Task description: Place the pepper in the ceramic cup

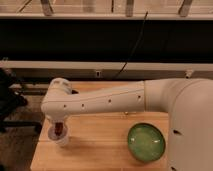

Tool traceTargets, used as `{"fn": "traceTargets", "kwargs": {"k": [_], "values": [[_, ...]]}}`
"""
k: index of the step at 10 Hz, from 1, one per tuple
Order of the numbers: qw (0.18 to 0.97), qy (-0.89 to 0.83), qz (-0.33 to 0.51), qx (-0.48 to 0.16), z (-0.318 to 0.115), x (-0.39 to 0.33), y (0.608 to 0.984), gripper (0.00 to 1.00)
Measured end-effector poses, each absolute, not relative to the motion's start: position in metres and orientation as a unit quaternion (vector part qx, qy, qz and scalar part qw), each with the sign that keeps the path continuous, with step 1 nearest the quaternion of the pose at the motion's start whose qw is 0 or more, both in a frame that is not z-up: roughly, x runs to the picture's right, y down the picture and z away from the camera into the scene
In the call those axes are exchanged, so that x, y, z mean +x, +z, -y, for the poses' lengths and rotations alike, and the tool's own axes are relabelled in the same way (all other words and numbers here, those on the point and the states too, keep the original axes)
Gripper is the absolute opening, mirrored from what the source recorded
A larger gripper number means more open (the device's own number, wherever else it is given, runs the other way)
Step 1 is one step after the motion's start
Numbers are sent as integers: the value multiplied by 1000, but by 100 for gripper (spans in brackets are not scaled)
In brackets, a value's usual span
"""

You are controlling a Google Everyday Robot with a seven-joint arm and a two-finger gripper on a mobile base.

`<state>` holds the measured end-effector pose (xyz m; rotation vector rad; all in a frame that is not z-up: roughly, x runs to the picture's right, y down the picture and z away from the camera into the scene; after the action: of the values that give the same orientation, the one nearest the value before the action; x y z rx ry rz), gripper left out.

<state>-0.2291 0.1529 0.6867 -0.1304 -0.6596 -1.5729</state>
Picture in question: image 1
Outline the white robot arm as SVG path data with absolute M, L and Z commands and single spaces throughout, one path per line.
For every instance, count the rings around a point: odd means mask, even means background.
M 213 80 L 160 79 L 74 94 L 69 81 L 51 81 L 41 110 L 52 124 L 74 114 L 165 112 L 167 169 L 213 171 Z

